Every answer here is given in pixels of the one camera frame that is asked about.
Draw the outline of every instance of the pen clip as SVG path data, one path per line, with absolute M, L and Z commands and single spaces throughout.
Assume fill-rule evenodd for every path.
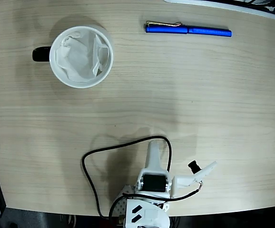
M 146 26 L 149 26 L 149 25 L 164 25 L 164 26 L 177 27 L 177 26 L 181 26 L 183 24 L 181 22 L 176 22 L 176 23 L 170 24 L 170 23 L 156 22 L 156 21 L 148 20 L 148 21 L 146 21 Z

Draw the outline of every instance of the crumpled white tissue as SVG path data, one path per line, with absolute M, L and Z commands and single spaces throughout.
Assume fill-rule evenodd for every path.
M 109 48 L 94 32 L 73 32 L 56 50 L 56 62 L 74 82 L 87 82 L 103 71 L 108 63 Z

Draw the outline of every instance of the wood grain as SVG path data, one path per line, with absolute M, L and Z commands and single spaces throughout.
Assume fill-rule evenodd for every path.
M 234 36 L 145 34 L 146 20 L 228 27 Z M 115 62 L 99 85 L 74 89 L 31 52 L 87 24 L 109 31 Z M 172 142 L 172 175 L 190 173 L 192 160 L 218 162 L 202 191 L 172 203 L 170 215 L 275 206 L 275 20 L 162 0 L 0 0 L 0 183 L 8 207 L 97 215 L 82 155 L 153 134 Z M 104 214 L 135 182 L 146 149 L 86 161 Z

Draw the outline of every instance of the mug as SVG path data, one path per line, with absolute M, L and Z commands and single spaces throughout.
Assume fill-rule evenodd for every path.
M 60 47 L 63 39 L 73 32 L 77 31 L 83 31 L 83 30 L 90 30 L 97 34 L 102 40 L 105 42 L 105 44 L 109 48 L 109 57 L 107 64 L 105 68 L 98 74 L 96 75 L 95 78 L 87 81 L 87 82 L 75 82 L 72 81 L 68 78 L 67 73 L 57 65 L 56 63 L 56 50 Z M 113 43 L 112 43 L 112 38 L 108 34 L 108 32 L 97 25 L 88 25 L 88 26 L 75 26 L 71 27 L 62 33 L 60 33 L 54 40 L 52 46 L 50 47 L 38 47 L 33 50 L 32 52 L 32 59 L 35 62 L 49 62 L 51 69 L 54 73 L 54 75 L 64 84 L 73 87 L 73 88 L 89 88 L 92 86 L 97 85 L 101 81 L 103 81 L 108 73 L 110 72 L 113 64 Z

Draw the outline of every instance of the black mug handle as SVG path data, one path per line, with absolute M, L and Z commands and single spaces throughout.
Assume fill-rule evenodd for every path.
M 35 62 L 48 62 L 51 47 L 38 47 L 32 52 L 32 59 Z

